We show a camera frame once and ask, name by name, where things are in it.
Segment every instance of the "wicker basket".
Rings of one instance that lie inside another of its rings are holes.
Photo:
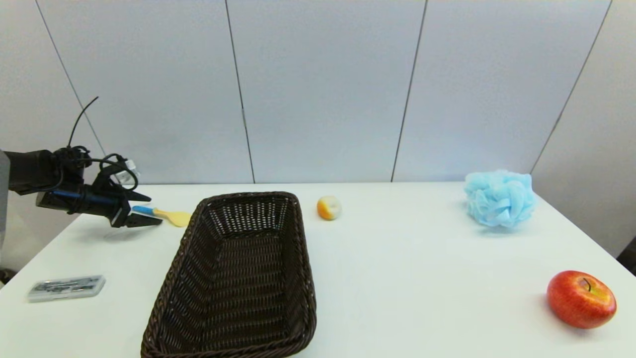
[[[287,357],[316,325],[298,198],[203,200],[186,230],[141,345],[142,357]]]

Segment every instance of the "basket rim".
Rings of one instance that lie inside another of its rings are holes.
[[[168,308],[167,302],[170,301],[172,297],[172,290],[176,284],[177,277],[181,274],[181,270],[183,268],[183,262],[185,257],[190,252],[191,248],[191,236],[192,236],[192,227],[196,227],[198,220],[200,220],[200,216],[198,215],[201,211],[205,210],[209,204],[218,201],[226,201],[227,199],[236,199],[240,197],[271,197],[271,196],[282,196],[294,201],[294,204],[298,206],[298,209],[295,211],[296,220],[295,220],[295,233],[296,236],[300,239],[297,241],[297,246],[301,250],[301,275],[303,277],[304,282],[306,283],[304,288],[302,288],[303,295],[307,300],[308,306],[306,308],[305,319],[303,319],[303,330],[299,333],[289,336],[287,338],[281,340],[271,341],[265,344],[260,345],[251,345],[248,347],[240,347],[240,348],[227,348],[223,350],[209,350],[204,352],[193,352],[193,353],[165,353],[162,352],[156,340],[156,334],[158,332],[158,328],[160,325],[160,320],[164,316],[166,309]],[[309,258],[307,253],[307,239],[305,237],[305,231],[303,226],[303,218],[302,212],[300,210],[300,201],[296,195],[290,192],[284,191],[266,191],[266,192],[238,192],[232,194],[221,194],[217,196],[212,196],[205,198],[199,202],[197,208],[192,214],[192,219],[186,232],[181,238],[181,243],[176,252],[176,257],[172,261],[170,268],[166,274],[166,278],[162,284],[162,287],[157,295],[157,299],[151,311],[150,318],[148,320],[148,325],[146,326],[146,330],[143,334],[142,339],[142,356],[144,354],[149,354],[151,357],[164,357],[164,358],[186,358],[186,357],[228,357],[228,356],[240,356],[246,354],[256,354],[258,352],[266,352],[269,350],[282,349],[285,347],[293,347],[294,352],[289,354],[297,353],[302,350],[305,346],[309,344],[311,339],[313,338],[315,327],[316,327],[316,302],[315,302],[315,288],[314,288],[314,280],[312,278],[311,266],[309,264]]]

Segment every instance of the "table surface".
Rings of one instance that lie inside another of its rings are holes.
[[[461,183],[147,185],[163,210],[209,196],[285,190],[303,210],[317,329],[298,357],[622,357],[633,354],[636,278],[548,203],[516,229],[466,215]],[[335,195],[336,221],[316,201]],[[0,290],[0,357],[139,357],[142,334],[184,228],[112,229],[82,215]],[[545,291],[575,269],[618,302],[605,326],[556,319]],[[39,280],[102,274],[95,297],[28,303]]]

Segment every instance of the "black cable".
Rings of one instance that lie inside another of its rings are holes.
[[[128,169],[128,167],[121,165],[120,163],[117,162],[113,162],[113,161],[107,161],[105,159],[78,159],[78,162],[98,162],[98,163],[104,163],[104,164],[110,164],[112,166],[118,166],[119,168],[121,168],[122,170],[125,170],[126,172],[128,172],[128,174],[130,174],[132,176],[132,178],[135,180],[135,185],[132,186],[132,188],[124,188],[125,191],[129,191],[132,192],[133,190],[135,190],[137,188],[137,186],[139,186],[139,179],[137,179],[137,176],[135,175],[135,173],[132,172],[132,170]]]
[[[99,96],[93,98],[92,101],[90,101],[86,107],[82,108],[81,112],[78,115],[78,118],[75,120],[75,125],[73,126],[73,131],[71,131],[71,137],[69,138],[69,147],[71,146],[71,141],[73,140],[73,134],[75,134],[75,128],[78,126],[78,122],[80,121],[81,116],[84,114],[84,112],[86,112],[86,109],[93,104],[93,102],[95,102],[97,99],[99,98]]]
[[[121,155],[117,154],[117,153],[109,154],[109,155],[103,157],[102,160],[107,161],[108,158],[112,158],[112,157],[117,157],[118,161],[123,161],[123,157]],[[104,162],[100,162],[99,163],[99,169],[104,169],[103,164],[104,164]]]
[[[35,189],[35,190],[36,190],[36,192],[48,192],[48,191],[50,191],[50,190],[55,190],[55,189],[59,188],[59,187],[60,187],[60,185],[62,185],[62,182],[64,181],[64,170],[62,170],[62,166],[59,166],[59,167],[57,168],[57,171],[58,171],[58,172],[60,172],[60,180],[57,182],[57,184],[55,184],[55,185],[54,185],[54,186],[52,186],[52,187],[43,188],[43,189],[36,188],[36,187],[31,187],[31,186],[30,186],[30,187],[31,187],[31,189]]]

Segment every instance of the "apple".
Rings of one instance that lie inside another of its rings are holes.
[[[563,271],[550,280],[548,303],[558,318],[583,329],[602,326],[616,313],[612,291],[594,276],[578,271]]]

